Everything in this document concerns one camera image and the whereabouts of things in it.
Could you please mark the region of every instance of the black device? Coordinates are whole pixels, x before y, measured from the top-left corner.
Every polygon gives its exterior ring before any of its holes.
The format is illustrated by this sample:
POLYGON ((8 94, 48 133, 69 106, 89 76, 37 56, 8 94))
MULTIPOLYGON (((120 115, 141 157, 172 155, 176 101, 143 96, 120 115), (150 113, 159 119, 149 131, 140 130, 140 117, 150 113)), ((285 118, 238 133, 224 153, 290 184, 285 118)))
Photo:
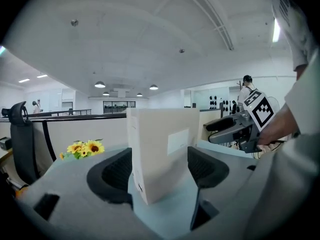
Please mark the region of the black device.
POLYGON ((12 144, 11 144, 11 138, 9 137, 4 137, 0 139, 0 148, 3 150, 9 150, 11 149, 12 144))

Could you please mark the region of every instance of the table surface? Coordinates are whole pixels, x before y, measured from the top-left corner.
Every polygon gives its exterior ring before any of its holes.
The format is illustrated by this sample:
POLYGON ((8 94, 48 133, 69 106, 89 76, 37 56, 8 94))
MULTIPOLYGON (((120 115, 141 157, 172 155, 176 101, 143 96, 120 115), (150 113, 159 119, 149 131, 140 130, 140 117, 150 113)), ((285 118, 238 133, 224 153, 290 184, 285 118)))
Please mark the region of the table surface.
POLYGON ((2 148, 0 148, 0 164, 6 160, 8 157, 10 157, 12 155, 12 148, 8 149, 8 150, 4 150, 2 148))

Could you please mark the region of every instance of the black office chair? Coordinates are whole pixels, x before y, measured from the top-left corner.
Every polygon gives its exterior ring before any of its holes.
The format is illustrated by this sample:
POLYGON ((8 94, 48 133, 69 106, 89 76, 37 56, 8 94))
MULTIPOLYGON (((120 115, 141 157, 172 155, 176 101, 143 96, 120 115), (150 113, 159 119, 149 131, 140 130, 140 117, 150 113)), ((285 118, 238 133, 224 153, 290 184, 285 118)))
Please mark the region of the black office chair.
POLYGON ((40 175, 36 163, 33 123, 28 120, 25 104, 24 101, 13 105, 8 117, 16 172, 25 183, 31 185, 40 175))

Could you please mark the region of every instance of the fluorescent light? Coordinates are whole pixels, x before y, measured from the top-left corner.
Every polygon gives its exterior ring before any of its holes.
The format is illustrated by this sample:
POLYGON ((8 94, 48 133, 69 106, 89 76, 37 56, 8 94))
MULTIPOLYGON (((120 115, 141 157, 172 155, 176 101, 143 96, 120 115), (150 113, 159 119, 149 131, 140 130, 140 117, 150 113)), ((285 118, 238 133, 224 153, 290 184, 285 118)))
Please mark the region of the fluorescent light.
POLYGON ((26 81, 29 81, 29 80, 30 80, 29 78, 23 79, 23 80, 19 81, 19 83, 23 83, 23 82, 26 82, 26 81))
POLYGON ((155 84, 150 86, 150 90, 158 90, 158 86, 156 86, 155 84))
POLYGON ((0 55, 6 50, 6 48, 4 46, 1 46, 0 48, 0 55))
POLYGON ((272 38, 272 42, 276 43, 279 40, 279 36, 280 36, 280 26, 278 24, 277 19, 274 19, 274 32, 273 32, 273 38, 272 38))
POLYGON ((97 88, 105 88, 106 87, 106 85, 102 81, 96 82, 94 86, 97 88))

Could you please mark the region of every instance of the chair backrest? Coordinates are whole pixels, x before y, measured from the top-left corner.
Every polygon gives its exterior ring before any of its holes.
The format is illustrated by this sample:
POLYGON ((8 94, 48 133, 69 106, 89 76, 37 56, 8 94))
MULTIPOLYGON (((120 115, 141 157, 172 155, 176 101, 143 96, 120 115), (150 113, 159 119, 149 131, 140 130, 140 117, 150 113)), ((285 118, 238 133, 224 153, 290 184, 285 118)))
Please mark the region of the chair backrest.
POLYGON ((24 125, 11 124, 10 132, 16 172, 25 183, 31 185, 40 177, 35 156, 33 123, 26 120, 24 125))

